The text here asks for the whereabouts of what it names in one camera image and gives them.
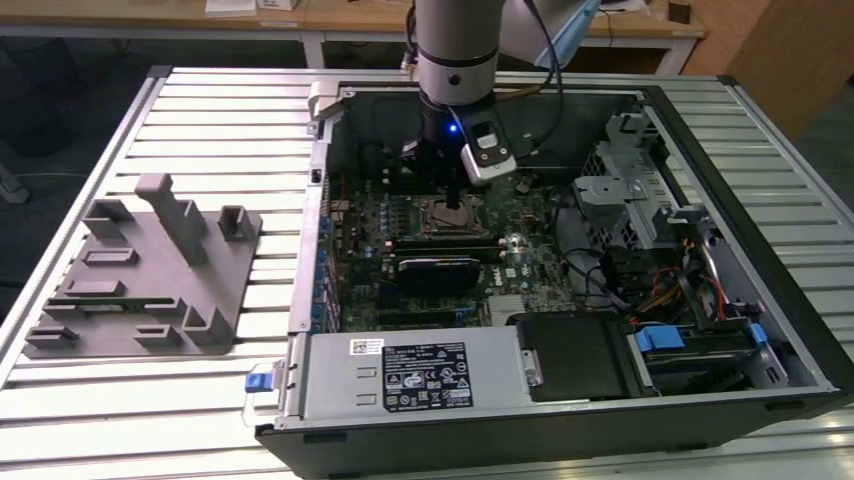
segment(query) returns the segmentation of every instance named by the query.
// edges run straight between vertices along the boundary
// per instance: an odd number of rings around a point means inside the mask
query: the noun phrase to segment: blue latch
[[[245,393],[272,392],[272,373],[248,373],[242,389]]]
[[[757,323],[749,324],[749,335],[752,336],[752,341],[756,342],[756,345],[764,345],[768,343],[768,334],[764,333],[764,329]]]
[[[672,325],[644,327],[635,333],[635,341],[641,352],[684,348],[684,340],[681,340],[679,329]]]

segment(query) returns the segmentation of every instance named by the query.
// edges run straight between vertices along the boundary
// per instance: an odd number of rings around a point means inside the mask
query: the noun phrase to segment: metal bracket
[[[580,202],[589,205],[624,205],[631,200],[645,200],[640,181],[617,177],[579,177],[572,182]]]

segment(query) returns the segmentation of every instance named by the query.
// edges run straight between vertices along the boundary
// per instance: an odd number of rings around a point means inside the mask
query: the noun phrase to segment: sticker
[[[349,340],[350,355],[378,355],[382,353],[382,338],[353,338]]]
[[[273,28],[297,28],[298,23],[296,22],[260,22],[261,27],[273,27]]]
[[[381,342],[381,340],[350,340],[350,342],[376,341]],[[382,407],[388,412],[473,407],[464,343],[394,347],[381,347],[380,344],[380,348],[384,379]]]

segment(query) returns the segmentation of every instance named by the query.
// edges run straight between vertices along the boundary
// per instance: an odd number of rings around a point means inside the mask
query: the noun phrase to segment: white paper
[[[206,0],[205,17],[250,17],[254,15],[254,0]]]

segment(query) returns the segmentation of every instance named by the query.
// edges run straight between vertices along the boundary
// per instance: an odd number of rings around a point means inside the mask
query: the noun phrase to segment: floor
[[[87,85],[85,91],[58,102],[71,143],[42,158],[21,158],[0,142],[0,159],[30,192],[23,205],[0,201],[0,319],[17,295],[14,284],[25,282],[55,228],[73,202],[102,148],[121,120],[144,75],[156,64],[181,66],[302,67],[296,42],[193,42],[181,49],[166,41],[134,41],[129,53],[106,40],[69,40],[69,50]],[[394,44],[326,45],[329,68],[396,68]],[[17,72],[0,59],[0,91],[25,86]],[[0,97],[0,115],[2,99]],[[796,142],[796,146],[837,194],[854,207],[854,87],[848,86]]]

